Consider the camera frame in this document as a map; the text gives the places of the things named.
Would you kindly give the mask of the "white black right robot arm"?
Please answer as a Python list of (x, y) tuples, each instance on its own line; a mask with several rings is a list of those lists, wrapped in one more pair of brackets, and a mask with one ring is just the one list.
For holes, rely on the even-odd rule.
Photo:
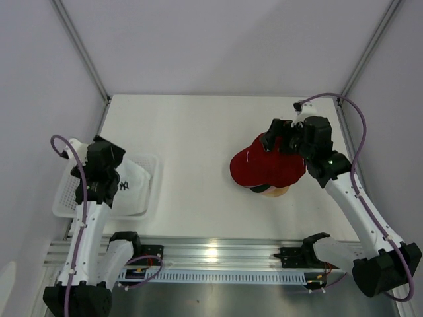
[(341, 208), (362, 247), (357, 252), (322, 232), (303, 240), (302, 261), (310, 267), (321, 262), (334, 265), (351, 275), (368, 297), (407, 284), (409, 293), (403, 300), (410, 300), (422, 252), (415, 243), (406, 244), (375, 210), (349, 159), (333, 149), (329, 120), (309, 116), (294, 123), (275, 118), (260, 142), (266, 153), (276, 149), (303, 158), (308, 173)]

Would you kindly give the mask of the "white cap black logo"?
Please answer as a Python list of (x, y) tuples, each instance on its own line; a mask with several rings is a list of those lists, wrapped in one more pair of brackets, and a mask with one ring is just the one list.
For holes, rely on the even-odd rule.
[(126, 157), (116, 171), (120, 181), (112, 204), (112, 214), (132, 216), (144, 213), (149, 201), (150, 173)]

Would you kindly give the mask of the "dark green cap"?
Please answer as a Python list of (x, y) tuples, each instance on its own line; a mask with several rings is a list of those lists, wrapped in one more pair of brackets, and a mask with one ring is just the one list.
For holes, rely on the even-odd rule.
[(249, 189), (254, 193), (261, 194), (261, 193), (266, 192), (269, 188), (270, 188), (269, 184), (262, 184), (262, 185), (259, 185), (259, 186), (250, 187)]

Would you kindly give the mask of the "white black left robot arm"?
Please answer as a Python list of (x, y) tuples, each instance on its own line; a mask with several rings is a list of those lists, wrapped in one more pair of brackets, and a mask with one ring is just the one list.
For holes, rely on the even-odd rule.
[(79, 179), (75, 190), (75, 233), (55, 285), (44, 289), (43, 301), (54, 316), (108, 316), (112, 290), (126, 264), (136, 264), (143, 248), (136, 232), (117, 232), (105, 256), (98, 257), (102, 233), (119, 192), (117, 168), (125, 150), (97, 135), (80, 155), (70, 141), (60, 153), (74, 158), (70, 174)]

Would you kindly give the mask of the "red cap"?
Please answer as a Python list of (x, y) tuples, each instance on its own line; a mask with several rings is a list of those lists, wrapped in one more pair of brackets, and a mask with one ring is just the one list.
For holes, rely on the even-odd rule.
[(232, 179), (246, 188), (262, 185), (284, 188), (296, 183), (306, 172), (304, 160), (297, 154), (281, 153), (281, 143), (282, 138), (277, 138), (274, 148), (267, 152), (257, 137), (231, 159)]

